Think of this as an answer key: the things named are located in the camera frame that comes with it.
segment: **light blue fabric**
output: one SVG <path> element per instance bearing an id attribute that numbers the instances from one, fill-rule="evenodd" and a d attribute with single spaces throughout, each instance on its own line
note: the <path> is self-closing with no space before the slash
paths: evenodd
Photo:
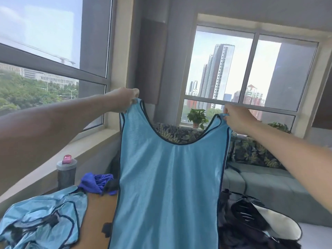
<path id="1" fill-rule="evenodd" d="M 0 222 L 0 241 L 12 244 L 8 249 L 60 249 L 76 242 L 88 200 L 85 193 L 75 190 L 77 186 L 71 186 L 12 205 Z M 18 242 L 13 240 L 13 226 L 23 229 Z"/>
<path id="2" fill-rule="evenodd" d="M 217 201 L 231 130 L 215 117 L 203 138 L 173 144 L 153 130 L 138 101 L 124 114 L 109 248 L 218 249 Z"/>

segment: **sofa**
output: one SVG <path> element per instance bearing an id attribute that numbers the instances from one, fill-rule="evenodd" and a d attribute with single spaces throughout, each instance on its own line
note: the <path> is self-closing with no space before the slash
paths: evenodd
<path id="1" fill-rule="evenodd" d="M 160 135 L 175 143 L 195 140 L 202 130 L 155 123 Z M 222 188 L 247 194 L 297 222 L 332 227 L 332 214 L 306 191 L 285 167 L 252 138 L 232 133 Z"/>

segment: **street lamp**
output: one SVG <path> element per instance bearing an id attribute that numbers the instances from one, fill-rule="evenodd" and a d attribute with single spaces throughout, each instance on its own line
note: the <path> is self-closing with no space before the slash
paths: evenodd
<path id="1" fill-rule="evenodd" d="M 68 88 L 68 90 L 71 92 L 71 94 L 70 94 L 70 99 L 72 100 L 72 99 L 73 99 L 73 91 L 75 91 L 75 90 L 77 90 L 77 89 L 70 90 L 70 89 Z"/>

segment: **sky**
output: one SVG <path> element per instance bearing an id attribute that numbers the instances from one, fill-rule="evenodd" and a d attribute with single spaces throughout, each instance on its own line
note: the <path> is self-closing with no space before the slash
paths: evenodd
<path id="1" fill-rule="evenodd" d="M 0 0 L 0 43 L 79 68 L 83 0 Z"/>
<path id="2" fill-rule="evenodd" d="M 197 80 L 197 87 L 200 87 L 204 64 L 208 63 L 215 45 L 221 43 L 235 46 L 225 93 L 233 96 L 241 90 L 253 36 L 251 33 L 247 33 L 247 37 L 239 37 L 196 31 L 186 92 L 189 91 L 191 81 Z M 281 43 L 263 40 L 257 44 L 248 85 L 257 87 L 263 93 L 263 99 L 266 99 L 269 90 L 280 46 Z"/>

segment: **floral cushion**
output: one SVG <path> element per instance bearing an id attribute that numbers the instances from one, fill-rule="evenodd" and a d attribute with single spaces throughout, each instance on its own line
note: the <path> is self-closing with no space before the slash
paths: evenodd
<path id="1" fill-rule="evenodd" d="M 154 127 L 164 138 L 181 144 L 196 140 L 202 133 L 200 129 L 183 126 L 177 127 L 162 123 L 155 123 Z M 280 161 L 264 146 L 248 136 L 243 136 L 235 132 L 231 136 L 227 161 L 285 169 Z"/>

